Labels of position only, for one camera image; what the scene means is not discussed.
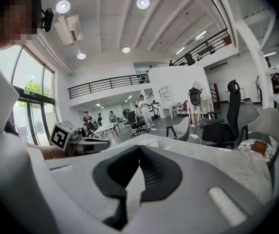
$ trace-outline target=black metal railing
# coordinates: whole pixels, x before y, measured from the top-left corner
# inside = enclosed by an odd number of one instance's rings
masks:
[[[96,93],[99,91],[119,88],[124,86],[132,86],[137,84],[150,83],[149,77],[145,75],[119,76],[108,79],[96,80],[82,85],[68,88],[70,99]]]
[[[229,44],[231,44],[231,38],[227,32],[227,29],[224,29],[216,33],[206,41],[202,42],[197,47],[190,50],[188,53],[184,54],[184,56],[180,57],[177,61],[174,62],[174,65],[190,66],[196,61],[202,60],[207,55],[214,54],[217,50]]]

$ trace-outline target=tree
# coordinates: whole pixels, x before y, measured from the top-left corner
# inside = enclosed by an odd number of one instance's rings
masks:
[[[24,89],[29,90],[30,92],[41,94],[41,84],[36,82],[33,84],[33,81],[30,80],[27,84],[24,85]],[[52,96],[51,89],[43,86],[43,95],[47,97]],[[25,107],[25,102],[17,101],[19,107]],[[39,105],[33,104],[32,107],[39,108]]]

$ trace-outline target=gray floor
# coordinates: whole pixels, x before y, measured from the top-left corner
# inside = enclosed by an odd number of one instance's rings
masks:
[[[219,115],[219,118],[224,118],[225,122],[227,122],[227,111],[228,111],[228,103],[222,103],[222,108],[220,109],[221,114]],[[242,104],[240,106],[239,111],[239,117],[238,117],[238,126],[239,129],[243,127],[244,125],[254,121],[258,115],[259,115],[259,107],[254,105],[251,101],[247,101],[245,104]],[[158,136],[166,136],[166,128],[167,126],[176,125],[181,121],[179,117],[174,117],[171,119],[170,117],[161,119],[156,118],[153,120],[153,123],[157,130],[155,131],[149,131],[149,134],[158,135]],[[119,130],[118,130],[118,138],[117,139],[111,139],[111,145],[116,145],[119,143],[122,143],[128,139],[133,138],[132,135],[132,128],[130,126],[124,126],[123,123],[119,123]],[[202,141],[202,133],[203,129],[201,127],[191,127],[190,128],[190,134],[195,133]],[[189,137],[188,142],[200,144],[201,141],[198,138]]]

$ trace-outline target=hand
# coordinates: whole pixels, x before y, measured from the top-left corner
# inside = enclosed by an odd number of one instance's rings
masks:
[[[55,146],[42,147],[40,149],[44,159],[64,158],[65,153]]]

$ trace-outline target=white shelving unit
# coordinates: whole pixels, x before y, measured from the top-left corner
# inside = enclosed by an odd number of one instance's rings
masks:
[[[170,86],[165,86],[159,89],[159,95],[161,98],[162,106],[170,106],[173,104],[173,99],[171,96]]]

